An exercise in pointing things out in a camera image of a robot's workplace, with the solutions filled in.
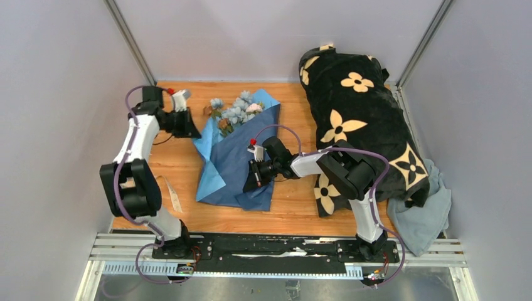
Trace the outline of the left aluminium corner post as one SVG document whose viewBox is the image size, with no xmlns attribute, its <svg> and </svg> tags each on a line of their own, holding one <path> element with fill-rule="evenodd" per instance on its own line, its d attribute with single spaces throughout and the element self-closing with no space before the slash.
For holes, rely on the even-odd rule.
<svg viewBox="0 0 532 301">
<path fill-rule="evenodd" d="M 143 74 L 144 78 L 146 79 L 146 82 L 155 85 L 157 83 L 157 80 L 149 68 L 149 65 L 147 63 L 147 60 L 145 59 L 144 55 L 142 54 L 142 51 L 137 44 L 136 39 L 134 38 L 134 35 L 132 31 L 129 28 L 129 25 L 127 24 L 127 21 L 122 14 L 122 11 L 119 8 L 119 5 L 117 1 L 115 0 L 103 0 L 104 4 L 106 5 L 112 19 L 114 20 L 118 30 L 120 31 L 128 49 L 130 50 L 134 60 L 137 63 L 137 66 L 139 67 L 141 73 Z"/>
</svg>

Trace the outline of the blue wrapping paper sheet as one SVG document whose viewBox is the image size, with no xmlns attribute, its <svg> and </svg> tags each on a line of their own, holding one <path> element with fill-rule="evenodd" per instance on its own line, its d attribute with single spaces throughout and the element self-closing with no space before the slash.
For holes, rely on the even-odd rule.
<svg viewBox="0 0 532 301">
<path fill-rule="evenodd" d="M 248 163 L 253 159 L 247 147 L 251 139 L 261 144 L 266 138 L 277 135 L 275 127 L 267 126 L 279 121 L 280 102 L 264 89 L 244 96 L 252 103 L 263 103 L 263 111 L 226 136 L 218 127 L 220 119 L 210 117 L 201 131 L 201 138 L 193 140 L 203 161 L 195 200 L 246 211 L 269 211 L 274 183 L 243 192 Z"/>
</svg>

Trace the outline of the fake flower bunch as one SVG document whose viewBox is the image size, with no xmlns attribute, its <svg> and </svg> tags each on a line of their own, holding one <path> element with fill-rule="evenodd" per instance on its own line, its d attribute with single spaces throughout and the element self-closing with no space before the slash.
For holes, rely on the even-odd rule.
<svg viewBox="0 0 532 301">
<path fill-rule="evenodd" d="M 203 108 L 203 115 L 212 119 L 221 136 L 226 137 L 264 109 L 263 102 L 256 101 L 249 91 L 243 91 L 229 106 L 220 98 L 211 99 Z"/>
</svg>

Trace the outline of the right aluminium corner post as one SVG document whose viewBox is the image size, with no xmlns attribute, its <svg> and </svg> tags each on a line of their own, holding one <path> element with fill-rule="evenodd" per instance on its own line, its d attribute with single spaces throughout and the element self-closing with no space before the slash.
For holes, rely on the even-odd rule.
<svg viewBox="0 0 532 301">
<path fill-rule="evenodd" d="M 440 28 L 441 24 L 444 22 L 445 17 L 448 15 L 454 3 L 455 3 L 454 0 L 443 0 L 440 2 L 440 5 L 437 8 L 436 13 L 434 14 L 431 21 L 429 22 L 429 25 L 424 31 L 424 34 L 422 35 L 421 40 L 416 46 L 406 67 L 404 68 L 398 81 L 396 82 L 396 87 L 398 89 L 403 88 L 409 81 L 417 63 L 421 59 L 422 55 L 424 54 L 425 50 L 429 46 L 430 42 L 432 41 L 438 29 Z"/>
</svg>

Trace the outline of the grey blue cloth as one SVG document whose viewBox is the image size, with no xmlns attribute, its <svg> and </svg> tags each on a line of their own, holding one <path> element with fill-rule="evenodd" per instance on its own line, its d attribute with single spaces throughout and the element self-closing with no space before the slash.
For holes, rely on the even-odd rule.
<svg viewBox="0 0 532 301">
<path fill-rule="evenodd" d="M 440 169 L 430 159 L 424 159 L 423 162 L 430 184 L 425 204 L 408 208 L 406 201 L 390 199 L 387 205 L 388 217 L 415 256 L 428 252 L 438 235 L 449 227 L 452 205 L 452 192 L 445 187 Z"/>
</svg>

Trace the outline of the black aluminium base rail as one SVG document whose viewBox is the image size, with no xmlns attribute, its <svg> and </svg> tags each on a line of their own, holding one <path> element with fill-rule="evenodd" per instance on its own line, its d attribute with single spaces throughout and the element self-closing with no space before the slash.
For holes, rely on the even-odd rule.
<svg viewBox="0 0 532 301">
<path fill-rule="evenodd" d="M 437 239 L 422 256 L 390 238 L 377 255 L 365 258 L 355 238 L 194 233 L 192 248 L 180 258 L 145 231 L 99 233 L 82 283 L 94 288 L 113 276 L 139 277 L 154 284 L 190 278 L 359 280 L 371 287 L 390 281 L 406 268 L 467 270 L 460 243 Z"/>
</svg>

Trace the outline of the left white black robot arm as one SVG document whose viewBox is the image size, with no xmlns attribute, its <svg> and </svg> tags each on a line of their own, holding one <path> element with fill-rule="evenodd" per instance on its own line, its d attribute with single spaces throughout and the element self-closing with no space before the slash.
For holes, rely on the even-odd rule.
<svg viewBox="0 0 532 301">
<path fill-rule="evenodd" d="M 154 141 L 161 131 L 175 138 L 199 139 L 187 101 L 189 90 L 142 85 L 126 93 L 128 131 L 115 159 L 99 176 L 115 217 L 149 228 L 154 247 L 177 259 L 187 258 L 192 242 L 185 224 L 162 205 L 162 194 L 149 167 Z"/>
</svg>

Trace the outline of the black floral plush blanket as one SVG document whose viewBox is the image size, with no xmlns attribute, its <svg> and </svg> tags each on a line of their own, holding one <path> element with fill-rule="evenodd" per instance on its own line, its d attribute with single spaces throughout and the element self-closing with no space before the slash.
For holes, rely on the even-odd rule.
<svg viewBox="0 0 532 301">
<path fill-rule="evenodd" d="M 355 149 L 382 155 L 390 169 L 377 186 L 377 200 L 424 207 L 430 190 L 428 170 L 403 110 L 385 85 L 389 74 L 378 59 L 338 53 L 328 44 L 305 52 L 298 69 L 316 123 L 317 149 L 343 140 Z"/>
</svg>

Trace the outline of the aluminium corner post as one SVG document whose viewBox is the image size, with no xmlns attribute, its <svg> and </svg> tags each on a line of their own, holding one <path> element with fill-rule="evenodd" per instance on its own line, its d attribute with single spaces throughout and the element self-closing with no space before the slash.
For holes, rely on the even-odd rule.
<svg viewBox="0 0 532 301">
<path fill-rule="evenodd" d="M 106 5 L 112 19 L 114 20 L 118 30 L 120 31 L 128 49 L 130 50 L 134 60 L 137 63 L 137 66 L 139 67 L 141 73 L 143 74 L 144 78 L 146 79 L 146 82 L 155 85 L 157 83 L 157 80 L 149 68 L 149 65 L 147 63 L 147 60 L 145 59 L 144 55 L 142 54 L 142 51 L 137 44 L 136 39 L 134 38 L 134 35 L 132 31 L 129 28 L 129 25 L 127 24 L 127 21 L 122 14 L 122 11 L 119 8 L 119 5 L 117 1 L 115 0 L 103 0 L 104 4 Z"/>
<path fill-rule="evenodd" d="M 440 5 L 437 8 L 436 13 L 434 14 L 431 21 L 429 22 L 429 25 L 424 31 L 424 34 L 422 35 L 421 40 L 416 46 L 406 67 L 404 68 L 398 81 L 396 82 L 396 87 L 398 89 L 403 88 L 409 81 L 417 63 L 421 59 L 422 55 L 424 54 L 425 50 L 429 46 L 430 42 L 432 41 L 438 29 L 440 28 L 441 24 L 444 22 L 445 17 L 448 15 L 454 3 L 455 3 L 454 0 L 443 0 L 440 2 Z"/>
</svg>

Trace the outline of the cream printed ribbon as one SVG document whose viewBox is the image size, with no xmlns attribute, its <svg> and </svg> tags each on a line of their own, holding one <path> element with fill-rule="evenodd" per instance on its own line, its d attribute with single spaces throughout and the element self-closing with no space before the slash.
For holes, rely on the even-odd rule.
<svg viewBox="0 0 532 301">
<path fill-rule="evenodd" d="M 175 211 L 179 212 L 179 213 L 182 213 L 183 209 L 182 209 L 178 194 L 177 194 L 176 190 L 173 188 L 173 186 L 171 185 L 171 183 L 168 181 L 168 179 L 165 176 L 157 176 L 156 178 L 157 179 L 161 178 L 161 179 L 164 180 L 164 182 L 165 182 L 165 184 L 167 186 L 169 195 L 170 195 L 171 204 L 173 206 L 173 209 Z"/>
</svg>

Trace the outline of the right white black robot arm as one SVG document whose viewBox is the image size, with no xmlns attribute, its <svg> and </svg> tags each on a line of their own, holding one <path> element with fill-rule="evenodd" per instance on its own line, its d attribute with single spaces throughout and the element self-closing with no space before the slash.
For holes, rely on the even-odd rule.
<svg viewBox="0 0 532 301">
<path fill-rule="evenodd" d="M 378 216 L 376 186 L 381 179 L 371 157 L 382 156 L 357 150 L 345 140 L 308 154 L 291 154 L 278 137 L 269 137 L 262 145 L 251 142 L 248 151 L 249 172 L 243 192 L 249 193 L 268 185 L 277 175 L 300 179 L 317 175 L 316 196 L 322 206 L 333 198 L 345 197 L 356 221 L 355 251 L 365 261 L 375 261 L 383 254 L 388 239 Z"/>
</svg>

